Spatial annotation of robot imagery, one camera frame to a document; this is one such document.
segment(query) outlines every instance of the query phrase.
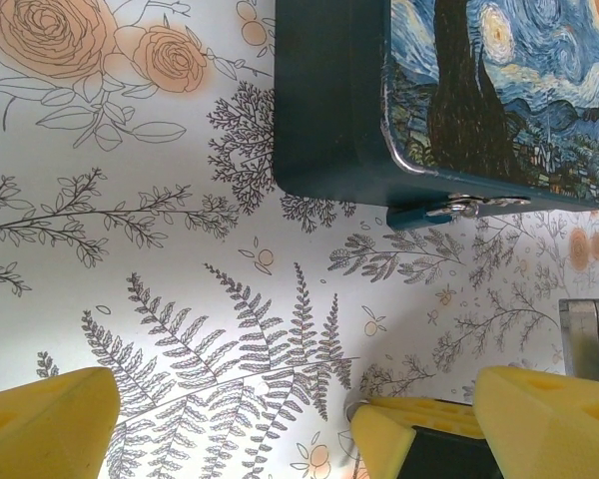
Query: metal latch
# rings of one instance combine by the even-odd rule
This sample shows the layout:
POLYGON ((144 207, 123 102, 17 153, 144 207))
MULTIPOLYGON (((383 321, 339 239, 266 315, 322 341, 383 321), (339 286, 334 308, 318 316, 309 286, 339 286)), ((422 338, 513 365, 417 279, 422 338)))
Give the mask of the metal latch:
POLYGON ((448 201, 438 208, 426 212, 428 217, 450 216, 452 218, 475 218, 479 214, 479 207, 488 205, 493 207, 507 207, 509 205, 530 205, 530 200, 521 197, 484 198, 460 193, 448 196, 448 201))

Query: fern illustration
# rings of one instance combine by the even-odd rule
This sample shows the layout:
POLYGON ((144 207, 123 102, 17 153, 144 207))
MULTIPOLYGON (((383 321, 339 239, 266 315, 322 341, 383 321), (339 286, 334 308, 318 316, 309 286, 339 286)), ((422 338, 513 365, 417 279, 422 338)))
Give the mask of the fern illustration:
POLYGON ((164 423, 153 428, 154 432, 160 434, 153 442, 160 444, 160 447, 151 453, 156 458, 150 461, 149 465, 155 469, 147 477, 174 479, 171 472, 179 471, 183 467, 178 461, 191 458, 186 449, 197 446, 188 437, 187 432, 206 432, 200 424, 207 422, 208 418, 199 411, 205 406, 206 402, 192 393, 170 404, 156 415, 156 418, 164 420, 164 423))
POLYGON ((168 372, 153 373, 157 358, 143 367, 142 349, 134 353, 133 343, 123 346, 120 336, 114 339, 111 331, 91 317, 91 311, 84 311, 82 322, 91 351, 100 364, 113 371, 122 401, 120 414, 136 416, 155 408, 176 384, 174 379, 166 380, 168 372))
POLYGON ((263 305, 262 295, 257 293, 251 299, 251 289, 243 287, 240 282, 234 282, 225 273, 214 269, 211 265, 206 264, 207 270, 214 274, 220 280, 221 285, 228 286, 227 293, 231 295, 231 299, 236 301, 236 311, 239 311, 238 320, 240 321, 239 328, 254 328, 256 332, 249 332, 240 337, 240 351, 244 351, 240 357, 240 369, 250 372, 267 372, 272 368, 282 364, 289 354, 286 349, 289 344, 282 341, 282 337, 287 335, 285 330, 277 330, 268 332, 269 329, 282 323, 279 317, 264 316, 271 307, 269 299, 263 305))
POLYGON ((326 394, 335 379, 350 388, 355 358, 344 357, 339 342, 337 296, 319 327, 303 271, 296 264, 298 301, 288 331, 283 319, 269 314, 270 299, 208 264, 206 268, 235 303, 236 327, 242 332, 237 359, 222 362, 237 346, 235 341, 217 346, 223 329, 202 335, 206 316, 188 320, 189 308, 176 310, 173 302, 161 307, 162 298, 152 296, 135 273, 127 279, 130 300, 142 314, 141 322, 152 325, 149 334, 159 335, 156 345, 164 348, 164 356, 176 358, 170 367, 177 379, 167 371, 155 371, 157 358, 145 363, 141 349, 114 338, 91 312, 82 317, 92 352, 113 370, 122 396, 122 421, 106 460, 113 479, 137 477, 141 466, 150 468, 148 477, 173 479, 193 457, 191 451, 200 444, 197 437, 206 444, 204 465, 196 477, 227 475, 229 462, 241 449, 239 442, 248 441, 241 451, 243 477, 263 479, 271 441, 281 438, 307 406, 326 420, 326 394), (226 379, 225 372, 234 366, 243 375, 226 379), (268 390, 256 395, 252 381, 264 383, 268 390), (186 393, 165 400, 176 385, 186 393))
POLYGON ((140 466, 138 459, 147 454, 138 447, 152 442, 149 435, 140 433, 152 426, 155 426, 155 423, 148 419, 132 423, 122 422, 116 426, 107 450, 106 463, 110 479, 136 477, 133 470, 140 466))
POLYGON ((178 381, 178 385, 185 389, 196 390, 212 386, 217 384, 218 377, 239 362, 237 359, 232 359, 220 364, 225 354, 238 344, 237 341, 222 344, 207 354, 213 344, 226 332, 225 329, 216 329, 197 345, 192 345, 194 337, 208 319, 207 316, 198 317, 180 334, 180 329, 191 311, 190 308, 182 309, 173 315, 175 303, 169 302, 157 316, 162 297, 156 296, 151 300, 150 290, 144 289, 140 277, 135 273, 127 278, 127 282, 131 284, 129 292, 132 295, 129 296, 129 300, 138 302, 140 306, 136 308, 136 311, 145 315, 142 323, 156 324, 149 334, 163 336, 156 342, 156 346, 168 347, 169 349, 163 354, 180 359, 171 365, 172 368, 177 369, 176 375, 181 379, 178 381))
POLYGON ((38 352, 38 367, 36 373, 40 377, 53 377, 60 373, 60 369, 53 363, 53 357, 47 351, 38 352))
POLYGON ((256 351, 241 357, 239 368, 262 373, 261 378, 267 383, 269 392, 265 394, 267 410, 262 412, 262 419, 267 423, 256 426, 261 434, 252 435, 252 442, 258 447, 249 447, 246 453, 253 459, 243 461, 249 469, 244 479, 260 479, 264 471, 262 464, 268 458, 266 453, 272 447, 268 440, 280 438, 280 433, 287 430, 282 421, 295 421, 296 414, 302 413, 300 403, 315 407, 322 419, 327 420, 326 394, 335 373, 343 387, 350 388, 350 366, 352 358, 344 358, 339 344, 337 331, 337 296, 333 299, 330 316, 324 324, 323 339, 317 342, 314 337, 313 316, 310 314, 309 290, 306 286, 303 271, 295 264, 298 278, 298 303, 293 312, 294 326, 290 331, 269 329, 283 323, 278 317, 264 319, 271 307, 268 300, 260 306, 262 296, 258 293, 251 302, 251 289, 235 282, 225 273, 206 265, 209 272, 227 286, 227 293, 236 302, 235 309, 239 311, 240 327, 251 327, 256 332, 250 332, 241 337, 241 342, 258 341, 259 344, 244 344, 241 350, 256 351))
POLYGON ((219 470, 227 467, 226 461, 233 457, 232 452, 238 450, 238 445, 232 436, 247 435, 245 428, 252 428, 252 418, 260 419, 260 408, 265 408, 264 402, 256 396, 255 390, 244 383, 244 379, 219 386, 209 396, 209 410, 217 410, 212 417, 211 429, 216 432, 209 437, 214 443, 207 448, 211 454, 205 457, 207 463, 202 470, 201 479, 220 477, 219 470))

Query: gray metal part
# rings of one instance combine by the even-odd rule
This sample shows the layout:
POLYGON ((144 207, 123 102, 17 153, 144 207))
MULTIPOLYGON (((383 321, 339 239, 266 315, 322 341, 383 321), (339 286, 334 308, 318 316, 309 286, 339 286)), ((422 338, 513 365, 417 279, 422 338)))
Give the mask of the gray metal part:
POLYGON ((599 381, 599 299, 559 301, 566 374, 599 381))

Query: rose illustration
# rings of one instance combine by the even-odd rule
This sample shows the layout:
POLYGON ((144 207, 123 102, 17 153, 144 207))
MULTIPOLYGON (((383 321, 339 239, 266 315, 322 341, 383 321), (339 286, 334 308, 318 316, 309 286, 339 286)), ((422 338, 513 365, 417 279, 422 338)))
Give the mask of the rose illustration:
POLYGON ((583 271, 588 267, 590 246, 588 235, 581 228, 576 228, 570 234, 570 262, 576 271, 583 271))
POLYGON ((0 0, 0 63, 71 87, 101 70, 115 29, 103 0, 0 0))
POLYGON ((166 26, 123 27, 116 31, 115 40, 122 53, 108 55, 105 69, 117 80, 128 85, 154 83, 175 93, 200 86, 207 60, 192 32, 166 26))

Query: swirling sky painting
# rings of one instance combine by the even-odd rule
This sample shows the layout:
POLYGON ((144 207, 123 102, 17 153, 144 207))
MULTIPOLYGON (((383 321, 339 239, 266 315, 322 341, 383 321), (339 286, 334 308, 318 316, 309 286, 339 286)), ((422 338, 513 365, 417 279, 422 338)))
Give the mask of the swirling sky painting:
POLYGON ((599 0, 392 0, 391 37, 412 161, 599 203, 599 0))

